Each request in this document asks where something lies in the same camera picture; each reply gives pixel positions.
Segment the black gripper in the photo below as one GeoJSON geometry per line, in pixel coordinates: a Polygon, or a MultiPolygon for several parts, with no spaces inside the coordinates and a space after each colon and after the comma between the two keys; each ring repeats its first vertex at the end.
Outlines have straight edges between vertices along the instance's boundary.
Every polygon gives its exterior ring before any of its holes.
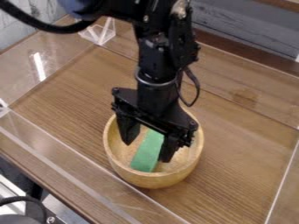
{"type": "Polygon", "coordinates": [[[199,99],[199,80],[191,71],[179,71],[171,79],[152,80],[138,72],[136,89],[114,87],[112,109],[122,140],[130,145],[140,133],[140,126],[163,134],[159,160],[170,163],[175,152],[193,145],[198,122],[187,114],[180,102],[191,107],[199,99]],[[197,94],[193,101],[186,101],[182,93],[183,75],[193,80],[197,94]]]}

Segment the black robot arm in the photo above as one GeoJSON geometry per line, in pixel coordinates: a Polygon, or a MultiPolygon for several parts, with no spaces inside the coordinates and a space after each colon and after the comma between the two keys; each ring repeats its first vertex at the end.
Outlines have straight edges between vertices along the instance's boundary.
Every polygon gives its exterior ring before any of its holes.
{"type": "Polygon", "coordinates": [[[47,24],[26,13],[10,0],[0,10],[31,27],[56,34],[80,32],[100,18],[112,17],[132,24],[139,46],[136,88],[115,87],[112,109],[126,144],[131,144],[144,125],[163,134],[158,159],[172,160],[183,146],[193,145],[198,122],[184,112],[183,76],[193,75],[190,64],[199,60],[193,31],[190,0],[58,0],[79,22],[67,26],[47,24]]]}

